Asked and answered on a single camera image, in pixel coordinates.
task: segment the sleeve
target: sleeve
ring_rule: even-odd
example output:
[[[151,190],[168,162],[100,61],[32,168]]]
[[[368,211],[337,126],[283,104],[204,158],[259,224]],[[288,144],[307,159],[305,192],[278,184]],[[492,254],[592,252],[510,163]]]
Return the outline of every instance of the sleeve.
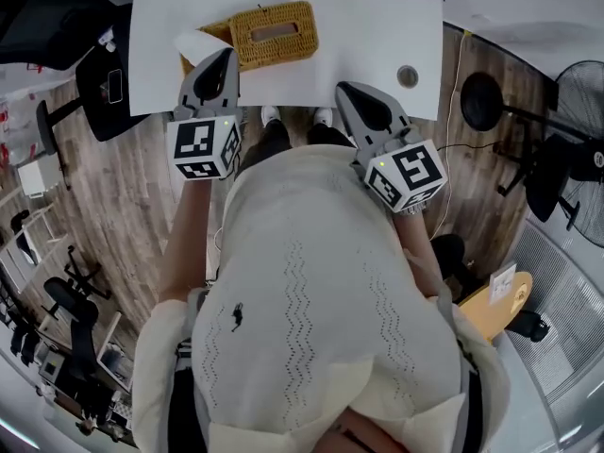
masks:
[[[167,421],[176,368],[176,347],[187,339],[188,306],[158,304],[136,345],[132,381],[132,433],[142,453],[167,451]]]

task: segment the perforated metal panel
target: perforated metal panel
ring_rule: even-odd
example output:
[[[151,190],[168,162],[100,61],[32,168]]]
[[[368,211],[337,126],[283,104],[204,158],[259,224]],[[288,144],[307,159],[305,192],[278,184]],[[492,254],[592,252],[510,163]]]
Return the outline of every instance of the perforated metal panel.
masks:
[[[513,259],[532,273],[527,308],[550,325],[540,343],[511,334],[525,365],[552,408],[604,353],[604,299],[576,265],[542,231],[526,222]]]

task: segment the white marker cube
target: white marker cube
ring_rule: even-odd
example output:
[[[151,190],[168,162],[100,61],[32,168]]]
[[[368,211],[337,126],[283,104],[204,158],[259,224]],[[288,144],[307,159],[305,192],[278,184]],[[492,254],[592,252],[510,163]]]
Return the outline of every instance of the white marker cube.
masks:
[[[225,177],[242,145],[235,116],[168,123],[170,161],[185,179]]]
[[[445,185],[446,173],[428,140],[371,159],[364,182],[398,212],[434,196]]]

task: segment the white table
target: white table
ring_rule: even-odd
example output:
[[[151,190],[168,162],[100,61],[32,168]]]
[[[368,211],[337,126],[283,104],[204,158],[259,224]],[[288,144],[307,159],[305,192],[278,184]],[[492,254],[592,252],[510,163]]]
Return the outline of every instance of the white table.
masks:
[[[296,0],[134,0],[130,29],[132,115],[172,110],[183,74],[175,38],[258,5]],[[443,0],[307,0],[319,50],[308,60],[241,74],[241,106],[335,106],[335,85],[356,80],[396,97],[411,116],[436,119],[443,55]],[[398,69],[419,75],[402,88]]]

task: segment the smartphone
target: smartphone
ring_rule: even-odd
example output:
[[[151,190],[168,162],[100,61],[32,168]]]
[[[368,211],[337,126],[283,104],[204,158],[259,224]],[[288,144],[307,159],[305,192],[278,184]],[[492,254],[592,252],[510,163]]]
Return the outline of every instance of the smartphone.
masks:
[[[117,104],[122,102],[124,94],[122,92],[122,69],[111,71],[108,76],[109,83],[109,103]]]

